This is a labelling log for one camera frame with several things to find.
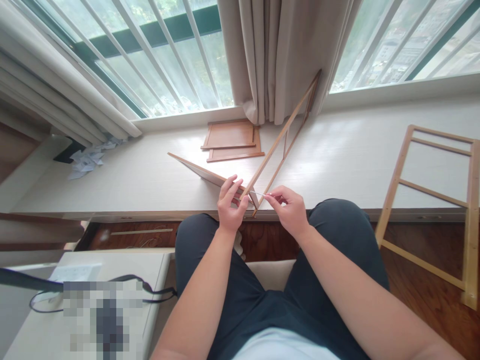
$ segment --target white paper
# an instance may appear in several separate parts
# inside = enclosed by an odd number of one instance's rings
[[[85,150],[77,151],[70,159],[73,160],[72,163],[72,172],[68,175],[68,180],[80,179],[84,177],[89,172],[95,170],[97,166],[104,164],[102,157],[105,155],[105,150],[115,149],[116,146],[126,143],[127,139],[117,139],[112,137],[109,141],[98,145],[88,147]]]

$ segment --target window sill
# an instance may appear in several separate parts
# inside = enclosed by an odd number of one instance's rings
[[[458,97],[478,92],[480,92],[480,73],[413,80],[400,84],[330,93],[321,111],[327,113],[424,99]]]
[[[158,116],[133,120],[133,124],[142,133],[192,128],[206,125],[209,122],[244,119],[245,111],[242,106],[229,106],[216,109],[178,114],[173,116]]]

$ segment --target leg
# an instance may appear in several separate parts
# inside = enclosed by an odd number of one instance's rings
[[[308,222],[377,283],[389,289],[370,219],[357,205],[347,200],[325,200],[310,211]],[[313,318],[350,334],[303,251],[293,265],[285,294]]]
[[[178,227],[175,242],[178,296],[182,295],[218,228],[219,223],[207,214],[190,216]],[[225,302],[212,348],[240,323],[264,292],[257,277],[233,250]]]

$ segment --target hand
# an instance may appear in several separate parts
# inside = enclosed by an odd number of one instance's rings
[[[310,228],[305,210],[304,198],[285,186],[276,187],[266,194],[265,200],[276,211],[283,227],[299,240],[301,234]]]
[[[230,176],[221,186],[220,196],[216,206],[218,208],[218,217],[220,218],[219,230],[224,231],[235,237],[235,233],[239,229],[244,219],[245,210],[249,205],[249,197],[244,196],[241,201],[238,199],[237,191],[242,185],[243,179],[234,183],[237,175]]]

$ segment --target wooden ladder frame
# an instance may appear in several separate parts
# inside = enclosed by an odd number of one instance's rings
[[[318,70],[318,72],[316,73],[315,77],[313,78],[313,80],[310,83],[310,86],[305,91],[305,94],[303,94],[302,98],[300,99],[300,102],[297,104],[296,108],[291,113],[290,118],[288,118],[288,121],[285,123],[285,125],[283,126],[283,129],[280,131],[280,134],[278,134],[278,137],[276,138],[275,142],[273,143],[270,150],[268,151],[268,154],[265,156],[265,158],[261,162],[260,166],[258,167],[255,175],[253,175],[252,179],[248,183],[248,186],[245,188],[245,190],[241,194],[240,199],[242,199],[244,196],[250,194],[250,191],[253,190],[255,183],[259,179],[260,174],[264,170],[265,166],[267,165],[270,158],[272,157],[272,154],[274,153],[275,149],[279,145],[280,140],[282,139],[282,137],[285,137],[285,142],[283,144],[283,157],[281,159],[280,164],[278,165],[275,172],[273,173],[273,176],[271,177],[270,182],[266,186],[266,189],[263,191],[263,194],[266,194],[269,191],[270,187],[272,186],[272,183],[274,182],[275,178],[277,177],[277,174],[280,171],[280,168],[284,164],[285,159],[287,158],[290,150],[292,149],[292,146],[294,145],[295,140],[297,140],[297,137],[299,136],[300,131],[302,130],[302,128],[305,125],[305,122],[309,118],[309,114],[310,114],[310,111],[312,110],[312,105],[314,103],[315,94],[316,94],[316,91],[317,91],[317,87],[319,85],[319,78],[320,78],[321,74],[322,74],[322,69]],[[301,126],[298,129],[298,131],[296,132],[296,134],[295,134],[293,140],[291,141],[290,145],[287,147],[287,138],[288,138],[289,132],[290,132],[290,125],[292,125],[292,123],[294,122],[295,117],[297,116],[300,108],[302,107],[302,104],[304,103],[304,101],[306,99],[308,99],[308,101],[306,103],[305,112],[303,113],[303,120],[302,120]],[[255,207],[255,210],[253,211],[253,213],[251,215],[253,218],[257,214],[257,211],[259,210],[259,207],[262,204],[263,200],[264,200],[264,197],[261,196],[260,201],[258,202],[258,207]]]
[[[459,142],[470,144],[470,151],[457,149],[450,146],[445,146],[436,142],[431,142],[414,137],[414,131],[426,133],[441,138],[456,140]],[[404,168],[407,153],[411,142],[431,146],[441,150],[470,157],[468,169],[468,185],[466,202],[457,200],[450,196],[443,195],[439,192],[430,190],[426,187],[414,184],[412,182],[403,180],[401,178],[402,170]],[[478,296],[478,266],[479,266],[479,174],[480,174],[480,140],[457,136],[446,132],[436,131],[409,125],[401,146],[400,154],[395,165],[395,170],[386,194],[385,203],[378,220],[375,230],[375,237],[378,247],[385,246],[387,249],[404,257],[407,260],[417,264],[418,266],[428,270],[432,274],[437,275],[443,280],[455,285],[457,288],[463,290],[461,295],[461,302],[468,307],[477,310],[477,296]],[[463,270],[462,279],[458,279],[449,273],[440,270],[430,263],[420,259],[419,257],[409,253],[406,250],[384,240],[385,231],[387,230],[387,223],[392,212],[395,195],[397,193],[398,185],[402,184],[409,188],[418,190],[422,193],[431,195],[433,197],[442,199],[451,204],[466,208],[465,214],[465,236],[463,247]]]

